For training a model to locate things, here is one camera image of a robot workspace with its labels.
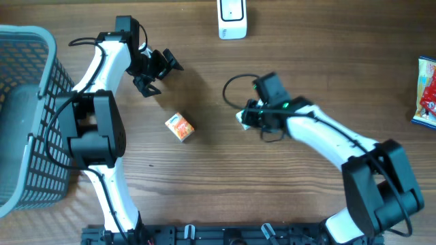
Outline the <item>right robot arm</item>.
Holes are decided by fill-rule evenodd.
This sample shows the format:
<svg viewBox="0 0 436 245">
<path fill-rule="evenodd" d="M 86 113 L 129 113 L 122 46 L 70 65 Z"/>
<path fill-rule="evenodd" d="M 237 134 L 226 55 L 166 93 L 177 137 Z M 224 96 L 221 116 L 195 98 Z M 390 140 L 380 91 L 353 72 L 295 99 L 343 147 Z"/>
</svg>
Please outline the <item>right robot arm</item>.
<svg viewBox="0 0 436 245">
<path fill-rule="evenodd" d="M 256 76 L 257 100 L 248 100 L 241 122 L 263 132 L 282 131 L 331 162 L 342 174 L 346 207 L 322 224 L 323 243 L 374 239 L 385 231 L 409 237 L 411 216 L 424 198 L 405 149 L 348 129 L 304 97 L 291 98 L 276 73 Z"/>
</svg>

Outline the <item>orange tissue pack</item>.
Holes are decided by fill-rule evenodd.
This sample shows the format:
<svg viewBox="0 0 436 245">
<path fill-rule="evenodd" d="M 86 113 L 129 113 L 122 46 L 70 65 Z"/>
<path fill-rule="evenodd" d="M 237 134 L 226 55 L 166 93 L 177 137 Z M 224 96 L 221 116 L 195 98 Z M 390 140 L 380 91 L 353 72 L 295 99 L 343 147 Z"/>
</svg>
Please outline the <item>orange tissue pack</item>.
<svg viewBox="0 0 436 245">
<path fill-rule="evenodd" d="M 179 112 L 168 119 L 165 125 L 181 142 L 195 131 L 194 127 Z"/>
</svg>

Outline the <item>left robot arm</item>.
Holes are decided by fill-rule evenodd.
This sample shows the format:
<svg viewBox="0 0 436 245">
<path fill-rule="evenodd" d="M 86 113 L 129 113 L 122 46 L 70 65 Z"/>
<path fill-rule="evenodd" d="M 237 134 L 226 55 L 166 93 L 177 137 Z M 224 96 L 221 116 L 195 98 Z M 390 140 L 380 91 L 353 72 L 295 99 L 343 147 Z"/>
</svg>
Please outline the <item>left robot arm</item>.
<svg viewBox="0 0 436 245">
<path fill-rule="evenodd" d="M 123 155 L 127 136 L 115 94 L 123 74 L 133 78 L 143 97 L 160 94 L 153 86 L 173 69 L 183 70 L 169 49 L 151 50 L 140 43 L 144 27 L 132 16 L 117 16 L 112 32 L 81 37 L 70 46 L 92 45 L 95 56 L 81 81 L 59 93 L 49 125 L 59 124 L 63 149 L 73 170 L 83 171 L 93 184 L 104 213 L 100 227 L 82 230 L 82 244 L 153 244 L 127 188 Z"/>
</svg>

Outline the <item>red candy bag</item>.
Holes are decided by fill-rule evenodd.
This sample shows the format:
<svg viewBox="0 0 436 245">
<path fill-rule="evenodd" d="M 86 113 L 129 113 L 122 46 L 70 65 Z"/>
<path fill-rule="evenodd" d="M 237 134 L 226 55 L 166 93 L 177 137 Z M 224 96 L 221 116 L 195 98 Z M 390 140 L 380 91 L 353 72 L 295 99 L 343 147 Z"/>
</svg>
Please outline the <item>red candy bag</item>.
<svg viewBox="0 0 436 245">
<path fill-rule="evenodd" d="M 435 73 L 433 73 L 431 83 L 423 91 L 420 105 L 435 116 Z"/>
</svg>

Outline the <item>teal tissue pack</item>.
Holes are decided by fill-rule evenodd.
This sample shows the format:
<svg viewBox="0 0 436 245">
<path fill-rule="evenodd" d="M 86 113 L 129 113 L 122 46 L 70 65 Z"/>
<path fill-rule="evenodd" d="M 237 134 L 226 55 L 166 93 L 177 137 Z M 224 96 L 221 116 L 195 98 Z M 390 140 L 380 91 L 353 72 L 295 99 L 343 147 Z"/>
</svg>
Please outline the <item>teal tissue pack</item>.
<svg viewBox="0 0 436 245">
<path fill-rule="evenodd" d="M 244 130 L 248 130 L 251 128 L 251 125 L 247 125 L 244 121 L 243 121 L 243 115 L 244 115 L 244 110 L 239 111 L 238 113 L 236 113 L 236 119 L 237 121 L 240 123 L 240 125 L 243 127 Z"/>
</svg>

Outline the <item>yellow snack bag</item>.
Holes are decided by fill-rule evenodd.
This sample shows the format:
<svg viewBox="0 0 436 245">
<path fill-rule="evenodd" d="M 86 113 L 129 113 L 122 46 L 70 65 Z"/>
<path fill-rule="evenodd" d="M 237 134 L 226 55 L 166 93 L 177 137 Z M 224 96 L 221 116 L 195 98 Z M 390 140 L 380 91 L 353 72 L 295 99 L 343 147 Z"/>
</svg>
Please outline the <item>yellow snack bag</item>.
<svg viewBox="0 0 436 245">
<path fill-rule="evenodd" d="M 416 112 L 411 121 L 435 130 L 435 59 L 428 56 L 418 59 Z"/>
</svg>

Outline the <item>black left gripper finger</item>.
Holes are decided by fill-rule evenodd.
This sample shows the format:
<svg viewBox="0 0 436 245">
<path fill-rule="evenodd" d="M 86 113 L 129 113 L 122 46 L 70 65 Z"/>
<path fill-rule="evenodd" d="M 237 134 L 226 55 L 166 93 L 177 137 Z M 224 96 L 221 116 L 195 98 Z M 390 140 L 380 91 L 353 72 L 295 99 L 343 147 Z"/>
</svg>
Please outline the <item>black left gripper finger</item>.
<svg viewBox="0 0 436 245">
<path fill-rule="evenodd" d="M 150 78 L 146 75 L 135 76 L 133 79 L 134 85 L 143 97 L 152 97 L 161 94 L 161 91 L 151 84 L 151 82 L 154 81 L 154 78 Z"/>
<path fill-rule="evenodd" d="M 171 69 L 176 69 L 179 71 L 183 71 L 183 67 L 181 66 L 181 64 L 177 61 L 177 59 L 175 58 L 175 56 L 171 53 L 171 51 L 166 48 L 163 51 L 163 55 L 166 58 L 168 65 L 167 65 L 167 70 L 170 71 Z"/>
</svg>

